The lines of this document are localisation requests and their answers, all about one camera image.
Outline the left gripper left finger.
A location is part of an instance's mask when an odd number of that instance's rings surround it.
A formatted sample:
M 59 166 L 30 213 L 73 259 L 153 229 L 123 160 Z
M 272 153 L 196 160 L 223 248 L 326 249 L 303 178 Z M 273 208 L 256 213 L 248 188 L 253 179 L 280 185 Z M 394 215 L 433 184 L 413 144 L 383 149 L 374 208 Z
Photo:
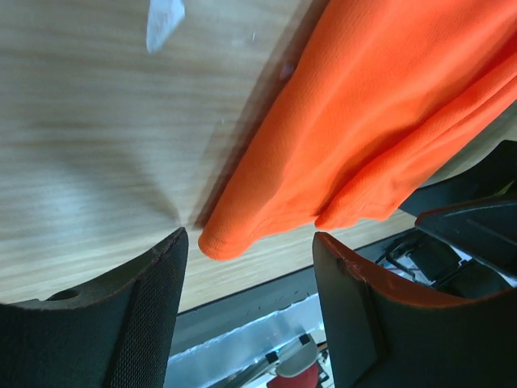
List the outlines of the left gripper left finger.
M 1 306 L 3 387 L 162 387 L 187 266 L 179 228 L 46 300 Z

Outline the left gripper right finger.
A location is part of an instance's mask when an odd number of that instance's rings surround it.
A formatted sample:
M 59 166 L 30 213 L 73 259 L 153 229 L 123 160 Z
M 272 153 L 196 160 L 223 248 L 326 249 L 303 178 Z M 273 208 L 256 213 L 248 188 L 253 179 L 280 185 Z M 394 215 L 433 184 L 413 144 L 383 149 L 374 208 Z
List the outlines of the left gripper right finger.
M 313 263 L 336 386 L 515 386 L 514 289 L 477 299 L 441 293 L 322 232 Z

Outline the orange t-shirt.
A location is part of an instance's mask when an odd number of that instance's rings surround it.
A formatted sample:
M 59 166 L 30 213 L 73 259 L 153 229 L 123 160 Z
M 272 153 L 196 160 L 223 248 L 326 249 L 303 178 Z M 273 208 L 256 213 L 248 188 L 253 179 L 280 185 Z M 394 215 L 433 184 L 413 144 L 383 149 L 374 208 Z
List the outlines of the orange t-shirt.
M 515 98 L 515 2 L 331 1 L 199 248 L 383 221 Z

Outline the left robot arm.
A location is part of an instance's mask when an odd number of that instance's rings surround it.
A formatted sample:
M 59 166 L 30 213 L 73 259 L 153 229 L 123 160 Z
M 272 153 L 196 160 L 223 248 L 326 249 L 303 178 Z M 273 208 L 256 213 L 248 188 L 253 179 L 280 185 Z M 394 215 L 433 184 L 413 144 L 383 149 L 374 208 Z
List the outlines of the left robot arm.
M 516 384 L 516 144 L 420 188 L 414 227 L 352 250 L 313 237 L 313 266 L 180 314 L 188 236 L 46 300 L 1 307 L 4 387 Z

